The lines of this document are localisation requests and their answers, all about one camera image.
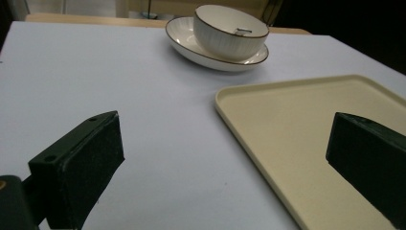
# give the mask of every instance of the beige tray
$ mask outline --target beige tray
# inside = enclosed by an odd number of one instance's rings
[[[361,76],[224,88],[216,108],[303,229],[394,229],[326,160],[335,112],[406,134],[406,101]]]

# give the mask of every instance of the white table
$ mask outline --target white table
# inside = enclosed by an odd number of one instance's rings
[[[162,29],[15,22],[0,57],[0,174],[118,110],[125,161],[83,229],[298,229],[214,109],[222,87],[346,74],[406,98],[406,77],[325,35],[271,34],[258,68],[219,72]],[[48,229],[44,221],[41,229]]]

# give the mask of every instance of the bowl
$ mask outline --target bowl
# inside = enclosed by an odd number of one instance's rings
[[[193,31],[203,49],[220,58],[239,61],[263,46],[269,29],[254,16],[232,8],[203,5],[194,11]]]

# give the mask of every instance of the plate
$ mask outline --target plate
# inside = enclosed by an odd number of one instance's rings
[[[217,111],[302,229],[395,229],[326,160],[336,112],[406,135],[406,101],[349,75],[231,86]]]
[[[230,61],[215,57],[203,50],[197,43],[193,32],[193,17],[172,19],[166,26],[170,44],[185,58],[208,68],[238,72],[257,67],[268,58],[268,48],[262,48],[252,57],[242,61]]]

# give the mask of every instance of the saucer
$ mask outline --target saucer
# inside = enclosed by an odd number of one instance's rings
[[[221,71],[245,71],[257,67],[268,58],[268,48],[262,48],[252,57],[242,61],[230,61],[208,53],[197,45],[193,33],[193,17],[172,19],[166,26],[170,44],[185,58],[208,68]]]

